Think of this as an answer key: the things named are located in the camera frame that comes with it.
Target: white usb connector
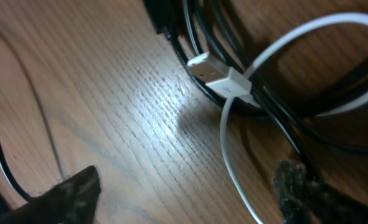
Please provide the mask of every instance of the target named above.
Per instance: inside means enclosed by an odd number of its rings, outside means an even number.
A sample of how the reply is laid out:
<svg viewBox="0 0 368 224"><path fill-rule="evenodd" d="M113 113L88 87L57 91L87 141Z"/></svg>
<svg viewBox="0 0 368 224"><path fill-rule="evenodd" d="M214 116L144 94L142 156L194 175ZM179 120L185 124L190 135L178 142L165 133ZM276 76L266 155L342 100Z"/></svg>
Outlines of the white usb connector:
<svg viewBox="0 0 368 224"><path fill-rule="evenodd" d="M236 69L228 67L210 53L203 53L187 63L191 72L214 92L229 99L239 97L257 108L261 106L250 94L252 83Z"/></svg>

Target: metal usb tip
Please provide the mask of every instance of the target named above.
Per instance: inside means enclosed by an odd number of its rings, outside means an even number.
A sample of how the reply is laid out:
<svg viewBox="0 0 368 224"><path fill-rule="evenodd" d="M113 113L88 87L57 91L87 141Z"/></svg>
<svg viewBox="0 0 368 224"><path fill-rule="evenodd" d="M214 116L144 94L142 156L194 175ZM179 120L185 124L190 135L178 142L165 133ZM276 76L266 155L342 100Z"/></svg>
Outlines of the metal usb tip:
<svg viewBox="0 0 368 224"><path fill-rule="evenodd" d="M203 53L187 62L191 72L205 83L226 78L229 67L210 53Z"/></svg>

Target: brown wood surface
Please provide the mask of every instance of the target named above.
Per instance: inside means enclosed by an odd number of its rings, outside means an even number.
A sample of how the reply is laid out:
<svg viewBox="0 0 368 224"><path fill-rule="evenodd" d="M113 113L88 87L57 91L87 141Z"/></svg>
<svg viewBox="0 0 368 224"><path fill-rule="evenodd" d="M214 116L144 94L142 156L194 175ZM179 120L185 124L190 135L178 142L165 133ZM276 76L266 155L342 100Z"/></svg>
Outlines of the brown wood surface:
<svg viewBox="0 0 368 224"><path fill-rule="evenodd" d="M255 55L310 19L368 12L368 0L236 0L232 8ZM154 34L142 1L0 0L0 31L29 70L67 172L97 166L99 223L254 222L222 160L221 110L190 82L165 38ZM274 72L265 73L304 98L367 55L368 28L327 27L297 41L267 65ZM310 122L334 139L368 144L368 106ZM61 180L29 86L1 41L0 135L14 175L30 194ZM326 180L368 204L368 158L304 140ZM280 159L294 158L288 141L273 124L235 116L229 141L258 213L266 223L283 223L271 178ZM24 203L1 170L0 191L14 208Z"/></svg>

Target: bundle of cables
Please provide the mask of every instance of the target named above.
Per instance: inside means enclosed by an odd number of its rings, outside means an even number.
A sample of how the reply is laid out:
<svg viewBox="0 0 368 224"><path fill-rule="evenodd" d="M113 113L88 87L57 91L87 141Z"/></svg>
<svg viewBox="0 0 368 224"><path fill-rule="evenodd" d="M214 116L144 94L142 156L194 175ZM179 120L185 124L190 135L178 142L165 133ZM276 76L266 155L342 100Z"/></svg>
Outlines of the bundle of cables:
<svg viewBox="0 0 368 224"><path fill-rule="evenodd" d="M247 68L246 71L242 70L241 66L216 38L203 15L203 7L199 0L182 0L187 33L196 54L196 57L191 60L188 59L178 41L179 19L176 16L177 11L172 1L144 0L156 32L158 34L164 33L170 41L189 77L205 96L223 107L220 122L220 143L225 165L249 212L257 223L263 223L249 202L230 163L227 149L227 120L230 110L250 118L269 119L278 125L288 138L301 162L306 166L308 179L321 180L322 177L311 154L304 148L294 127L311 139L328 146L329 149L339 149L351 154L368 156L367 146L353 146L333 141L313 130L303 120L303 118L311 116L344 113L368 103L368 78L360 82L361 78L368 74L368 57L333 86L295 108L286 104L269 87L259 69L271 56L303 34L321 27L341 23L356 23L368 26L368 14L356 12L332 14L307 22L276 40L250 63L242 45L222 13L221 2L219 0L209 0L208 2L211 5L219 30L242 66ZM204 53L197 35L194 19L197 20L211 51L215 53L217 58L209 53ZM356 88L350 90L350 87L354 85L356 85Z"/></svg>

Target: thin gray cable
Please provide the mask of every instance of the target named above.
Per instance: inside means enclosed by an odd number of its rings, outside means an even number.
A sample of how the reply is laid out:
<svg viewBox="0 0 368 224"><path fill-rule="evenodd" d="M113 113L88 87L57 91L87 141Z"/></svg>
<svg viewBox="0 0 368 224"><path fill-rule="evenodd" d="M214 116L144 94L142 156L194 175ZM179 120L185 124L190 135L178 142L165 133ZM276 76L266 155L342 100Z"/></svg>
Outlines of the thin gray cable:
<svg viewBox="0 0 368 224"><path fill-rule="evenodd" d="M261 218L258 216L255 209L252 207L252 204L249 202L246 192L243 190L242 185L240 184L234 168L231 165L231 161L229 159L228 154L228 143L227 143L227 125L228 125L228 115L231 108L232 103L235 98L229 98L224 104L224 108L222 109L221 122L220 122L220 143L221 143L221 151L222 157L224 158L225 166L227 167L229 176L231 176L232 182L235 184L236 189L238 190L240 197L245 203L248 211L252 214L253 218L256 220L258 224L264 224Z"/></svg>

